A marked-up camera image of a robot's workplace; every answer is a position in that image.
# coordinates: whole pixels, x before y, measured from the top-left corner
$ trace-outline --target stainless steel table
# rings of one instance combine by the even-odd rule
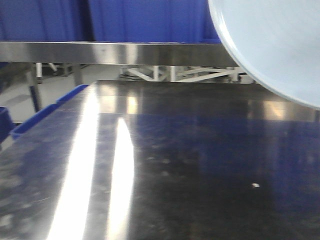
[[[0,155],[0,239],[319,239],[319,120],[257,84],[98,81]]]

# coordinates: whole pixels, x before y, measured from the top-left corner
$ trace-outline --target metal shelf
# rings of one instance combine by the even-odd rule
[[[236,67],[222,44],[0,42],[0,62]]]

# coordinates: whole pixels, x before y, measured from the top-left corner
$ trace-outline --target blue container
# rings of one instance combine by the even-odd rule
[[[89,0],[89,5],[95,40],[100,42],[206,40],[207,0]]]
[[[80,93],[83,89],[85,89],[86,87],[88,87],[88,85],[82,84],[82,85],[78,85],[76,86],[73,90],[71,90],[70,92],[68,92],[66,95],[60,97],[56,103],[61,106],[62,104],[65,104],[67,101],[69,101],[70,99],[72,99],[75,95],[77,95],[78,93]]]
[[[12,122],[8,109],[0,106],[0,143],[9,136],[9,132],[14,128],[15,125]]]
[[[86,0],[0,0],[4,41],[91,40]]]
[[[14,128],[10,135],[13,138],[13,140],[18,139],[21,135],[23,135],[25,132],[27,132],[29,129],[34,127],[36,124],[38,124],[41,120],[43,120],[45,117],[50,115],[53,111],[55,111],[59,107],[58,104],[53,103],[48,105],[47,107],[41,109],[38,111],[35,115],[30,117],[28,120],[26,120],[24,123],[19,125],[18,127]]]

